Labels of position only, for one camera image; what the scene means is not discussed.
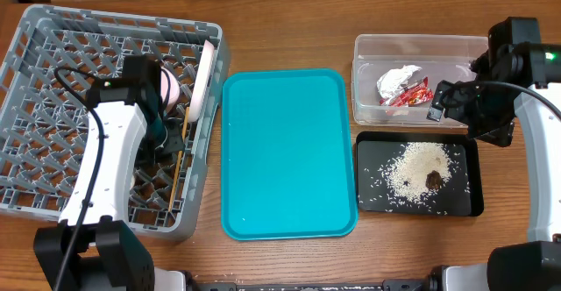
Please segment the red snack wrapper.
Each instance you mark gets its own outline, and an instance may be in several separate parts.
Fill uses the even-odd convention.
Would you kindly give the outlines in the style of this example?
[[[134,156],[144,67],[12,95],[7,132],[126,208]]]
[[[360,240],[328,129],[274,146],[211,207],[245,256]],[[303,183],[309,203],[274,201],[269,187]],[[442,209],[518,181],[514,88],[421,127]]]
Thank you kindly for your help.
[[[415,74],[421,71],[422,68],[417,65],[404,65],[383,74],[376,82],[380,105],[408,107],[431,101],[434,93],[429,88],[428,77],[414,79]]]

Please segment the small pink plate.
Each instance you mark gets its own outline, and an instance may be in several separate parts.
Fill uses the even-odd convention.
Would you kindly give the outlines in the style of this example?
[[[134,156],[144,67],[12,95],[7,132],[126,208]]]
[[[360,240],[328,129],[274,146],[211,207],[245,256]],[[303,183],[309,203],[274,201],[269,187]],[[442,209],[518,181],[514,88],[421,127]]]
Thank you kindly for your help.
[[[169,70],[163,67],[160,75],[160,97],[166,113],[169,113],[177,104],[179,96],[180,85],[177,79]]]

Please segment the wooden chopstick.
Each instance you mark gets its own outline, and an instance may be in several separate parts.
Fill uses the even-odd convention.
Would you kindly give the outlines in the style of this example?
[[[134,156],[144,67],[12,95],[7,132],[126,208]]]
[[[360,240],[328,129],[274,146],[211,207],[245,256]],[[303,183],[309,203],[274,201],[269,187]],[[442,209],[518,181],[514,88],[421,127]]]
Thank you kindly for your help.
[[[181,142],[183,144],[185,144],[185,137],[186,137],[186,133],[187,133],[187,127],[188,127],[188,114],[189,114],[189,110],[190,107],[186,107],[185,109],[185,114],[184,114],[184,120],[182,123],[182,127],[181,127]],[[176,159],[176,164],[175,164],[175,170],[174,170],[174,180],[173,180],[173,185],[170,191],[170,197],[169,197],[169,203],[168,203],[168,212],[172,212],[172,208],[174,206],[174,198],[175,198],[175,191],[177,188],[177,184],[178,184],[178,180],[179,180],[179,174],[181,171],[181,162],[183,159],[183,152],[184,152],[185,146],[182,147],[182,149],[178,152],[177,154],[177,159]]]

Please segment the large white plate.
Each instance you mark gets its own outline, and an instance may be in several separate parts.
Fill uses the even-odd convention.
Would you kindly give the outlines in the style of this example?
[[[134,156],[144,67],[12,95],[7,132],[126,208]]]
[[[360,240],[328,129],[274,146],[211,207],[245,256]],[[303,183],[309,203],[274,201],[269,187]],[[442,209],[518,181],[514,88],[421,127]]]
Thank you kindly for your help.
[[[206,40],[203,44],[201,60],[195,77],[195,84],[190,100],[188,122],[196,122],[202,114],[202,103],[205,97],[207,83],[211,76],[212,61],[214,57],[215,47]]]

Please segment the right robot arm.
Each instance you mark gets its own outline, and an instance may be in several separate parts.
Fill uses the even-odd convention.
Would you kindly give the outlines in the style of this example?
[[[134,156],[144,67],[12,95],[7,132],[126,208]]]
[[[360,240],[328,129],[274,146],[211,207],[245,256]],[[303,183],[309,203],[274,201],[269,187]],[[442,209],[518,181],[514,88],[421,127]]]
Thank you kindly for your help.
[[[500,147],[520,122],[530,187],[527,242],[494,249],[487,262],[440,266],[427,290],[560,288],[560,47],[544,44],[536,18],[509,17],[487,34],[470,82],[441,81],[427,118],[451,118],[468,138]]]

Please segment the brown food scrap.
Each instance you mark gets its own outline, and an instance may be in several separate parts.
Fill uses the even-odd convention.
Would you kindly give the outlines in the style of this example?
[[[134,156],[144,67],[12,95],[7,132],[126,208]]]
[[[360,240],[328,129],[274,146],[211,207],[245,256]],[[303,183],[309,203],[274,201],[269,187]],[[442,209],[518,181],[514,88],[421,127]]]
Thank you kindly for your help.
[[[438,171],[427,174],[425,186],[429,190],[438,190],[444,185],[444,180]]]

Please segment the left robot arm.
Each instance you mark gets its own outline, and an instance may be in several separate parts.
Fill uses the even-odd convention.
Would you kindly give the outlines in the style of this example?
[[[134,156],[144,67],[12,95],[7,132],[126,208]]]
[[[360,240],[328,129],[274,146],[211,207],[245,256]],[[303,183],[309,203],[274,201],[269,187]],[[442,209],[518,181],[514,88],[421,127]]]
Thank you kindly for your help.
[[[85,95],[87,144],[70,199],[54,227],[37,230],[36,258],[53,290],[190,290],[189,275],[159,269],[128,225],[136,167],[184,148],[166,118],[171,77],[146,55],[124,58],[118,78],[93,74]]]

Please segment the rice pile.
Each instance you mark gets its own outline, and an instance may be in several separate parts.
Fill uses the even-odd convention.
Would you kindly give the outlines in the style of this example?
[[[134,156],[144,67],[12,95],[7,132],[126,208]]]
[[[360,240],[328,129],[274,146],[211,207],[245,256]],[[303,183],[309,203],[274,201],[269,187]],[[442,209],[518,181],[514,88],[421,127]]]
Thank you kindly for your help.
[[[358,204],[364,211],[468,216],[471,189],[465,148],[434,142],[367,141],[357,146]],[[438,171],[444,185],[425,186]]]

